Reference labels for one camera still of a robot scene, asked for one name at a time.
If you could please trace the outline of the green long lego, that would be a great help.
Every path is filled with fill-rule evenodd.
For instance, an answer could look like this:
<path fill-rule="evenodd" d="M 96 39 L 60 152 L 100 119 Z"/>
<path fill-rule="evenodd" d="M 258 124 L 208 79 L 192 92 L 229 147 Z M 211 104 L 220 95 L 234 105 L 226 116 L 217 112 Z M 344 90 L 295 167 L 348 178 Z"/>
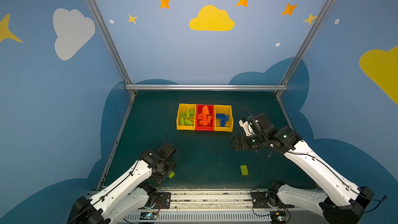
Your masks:
<path fill-rule="evenodd" d="M 184 125 L 188 125 L 188 126 L 194 126 L 194 122 L 189 120 L 189 119 L 185 119 L 184 120 Z"/>

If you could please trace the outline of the large blue lego brick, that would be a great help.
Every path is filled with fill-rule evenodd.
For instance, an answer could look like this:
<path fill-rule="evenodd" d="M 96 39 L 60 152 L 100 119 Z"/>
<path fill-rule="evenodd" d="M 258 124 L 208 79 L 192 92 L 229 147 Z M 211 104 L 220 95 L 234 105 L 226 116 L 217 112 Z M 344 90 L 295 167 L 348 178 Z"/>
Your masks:
<path fill-rule="evenodd" d="M 222 122 L 228 122 L 229 121 L 229 116 L 226 114 L 216 114 L 216 118 L 220 119 Z"/>

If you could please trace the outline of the green small lego bottom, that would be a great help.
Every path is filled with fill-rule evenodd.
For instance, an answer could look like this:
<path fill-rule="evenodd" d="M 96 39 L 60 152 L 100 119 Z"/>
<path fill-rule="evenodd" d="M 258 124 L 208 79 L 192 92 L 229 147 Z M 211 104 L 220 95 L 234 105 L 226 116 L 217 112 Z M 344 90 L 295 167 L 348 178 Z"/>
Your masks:
<path fill-rule="evenodd" d="M 173 171 L 168 175 L 168 177 L 169 177 L 170 179 L 172 179 L 174 176 L 175 176 L 175 173 L 174 173 Z"/>

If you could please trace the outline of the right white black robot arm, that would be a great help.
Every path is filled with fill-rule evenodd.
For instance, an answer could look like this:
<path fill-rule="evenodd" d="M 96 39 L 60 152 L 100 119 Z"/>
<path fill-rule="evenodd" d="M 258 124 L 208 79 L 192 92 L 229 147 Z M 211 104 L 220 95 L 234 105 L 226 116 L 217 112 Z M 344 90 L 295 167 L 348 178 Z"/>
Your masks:
<path fill-rule="evenodd" d="M 320 188 L 311 192 L 276 182 L 254 199 L 255 207 L 285 208 L 289 205 L 316 213 L 330 224 L 357 224 L 374 193 L 366 186 L 358 187 L 321 159 L 292 129 L 273 127 L 253 134 L 236 135 L 230 142 L 235 150 L 269 148 L 300 167 Z"/>

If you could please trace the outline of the orange lego plane piece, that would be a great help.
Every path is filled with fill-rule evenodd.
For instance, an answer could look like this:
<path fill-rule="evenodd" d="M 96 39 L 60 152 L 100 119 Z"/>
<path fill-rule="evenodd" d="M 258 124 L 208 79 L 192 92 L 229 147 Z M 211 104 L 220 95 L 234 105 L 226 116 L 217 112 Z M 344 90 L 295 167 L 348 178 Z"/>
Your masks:
<path fill-rule="evenodd" d="M 207 105 L 201 106 L 198 113 L 198 125 L 201 127 L 211 127 L 212 115 Z"/>

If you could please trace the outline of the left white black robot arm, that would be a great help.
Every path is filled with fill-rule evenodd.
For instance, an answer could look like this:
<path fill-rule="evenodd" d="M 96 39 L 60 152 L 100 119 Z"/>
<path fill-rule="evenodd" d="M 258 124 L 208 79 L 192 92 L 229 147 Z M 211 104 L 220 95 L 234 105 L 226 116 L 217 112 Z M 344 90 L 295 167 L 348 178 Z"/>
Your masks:
<path fill-rule="evenodd" d="M 161 184 L 176 167 L 172 161 L 176 149 L 165 144 L 140 158 L 118 179 L 97 194 L 76 200 L 68 224 L 116 224 L 133 210 L 152 207 L 157 190 L 146 180 Z"/>

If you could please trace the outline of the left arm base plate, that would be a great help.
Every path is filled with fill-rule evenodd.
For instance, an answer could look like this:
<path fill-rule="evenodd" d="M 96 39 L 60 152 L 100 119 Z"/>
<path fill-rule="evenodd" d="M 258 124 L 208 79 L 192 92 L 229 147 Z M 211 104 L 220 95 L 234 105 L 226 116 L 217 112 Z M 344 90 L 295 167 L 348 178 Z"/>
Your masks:
<path fill-rule="evenodd" d="M 171 205 L 171 193 L 158 192 L 156 195 L 152 194 L 148 198 L 145 205 L 147 209 L 169 209 Z"/>

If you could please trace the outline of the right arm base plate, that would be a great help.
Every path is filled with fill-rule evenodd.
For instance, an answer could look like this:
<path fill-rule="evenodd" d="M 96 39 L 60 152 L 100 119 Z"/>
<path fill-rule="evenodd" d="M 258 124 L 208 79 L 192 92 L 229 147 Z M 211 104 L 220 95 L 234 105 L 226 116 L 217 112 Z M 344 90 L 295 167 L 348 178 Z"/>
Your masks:
<path fill-rule="evenodd" d="M 283 204 L 274 192 L 251 190 L 252 203 L 254 208 L 295 208 L 291 204 Z"/>

